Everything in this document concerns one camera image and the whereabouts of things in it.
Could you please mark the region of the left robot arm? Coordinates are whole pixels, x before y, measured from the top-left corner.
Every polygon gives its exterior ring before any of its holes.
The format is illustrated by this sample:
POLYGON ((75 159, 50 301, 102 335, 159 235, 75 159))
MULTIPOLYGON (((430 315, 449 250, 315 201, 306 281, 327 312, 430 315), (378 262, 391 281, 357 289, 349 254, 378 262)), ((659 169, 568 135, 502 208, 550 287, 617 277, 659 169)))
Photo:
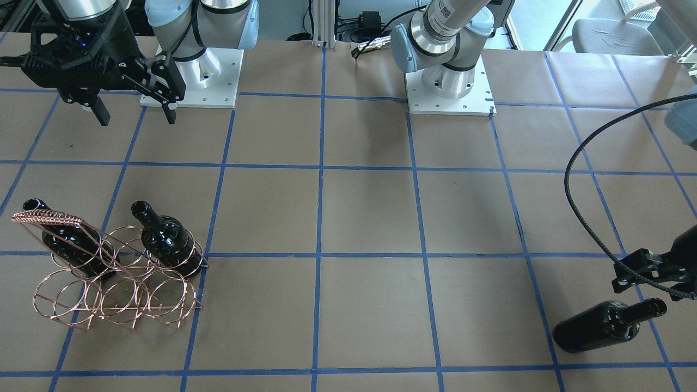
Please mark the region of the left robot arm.
MULTIPOLYGON (((487 38, 493 31, 493 17, 485 1, 432 1, 411 10, 407 24, 391 30, 390 39, 395 62, 405 74, 443 70, 448 74, 469 75, 480 58, 487 38)), ((656 107, 695 99, 695 94, 670 97, 644 105, 613 119, 596 129, 573 152, 564 173, 564 191, 568 204, 583 228, 615 265, 613 290, 619 293, 632 285, 647 284, 669 293, 673 301, 695 300, 695 251, 688 250, 679 261, 674 246, 666 256, 641 250, 638 261, 630 256, 619 260, 590 228, 578 210, 570 190, 570 174, 585 147, 609 127, 656 107)))

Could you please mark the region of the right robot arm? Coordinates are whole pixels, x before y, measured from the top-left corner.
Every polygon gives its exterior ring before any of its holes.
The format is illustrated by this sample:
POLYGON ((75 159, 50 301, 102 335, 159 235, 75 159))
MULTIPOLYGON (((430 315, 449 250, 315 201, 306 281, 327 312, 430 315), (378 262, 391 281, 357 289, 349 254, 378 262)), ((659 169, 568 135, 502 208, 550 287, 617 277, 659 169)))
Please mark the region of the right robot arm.
POLYGON ((82 105, 98 122, 111 119, 99 94, 136 91, 141 105, 234 108, 242 57, 258 40, 257 1, 147 1, 144 10, 159 52, 139 49, 120 1, 42 1, 30 49, 2 57, 63 102, 82 105))

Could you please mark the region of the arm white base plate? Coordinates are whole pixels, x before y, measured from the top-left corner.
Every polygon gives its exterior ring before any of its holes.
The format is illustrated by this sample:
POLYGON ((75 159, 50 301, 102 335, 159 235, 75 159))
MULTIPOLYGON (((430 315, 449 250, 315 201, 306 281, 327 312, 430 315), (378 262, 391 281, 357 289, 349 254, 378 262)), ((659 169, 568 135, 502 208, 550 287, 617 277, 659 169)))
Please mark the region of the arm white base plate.
POLYGON ((185 95, 169 108, 234 109, 244 54, 244 50, 207 48, 197 59, 177 62, 185 95))
POLYGON ((405 74, 411 114, 493 116, 497 113, 483 58, 473 69, 444 65, 405 74))

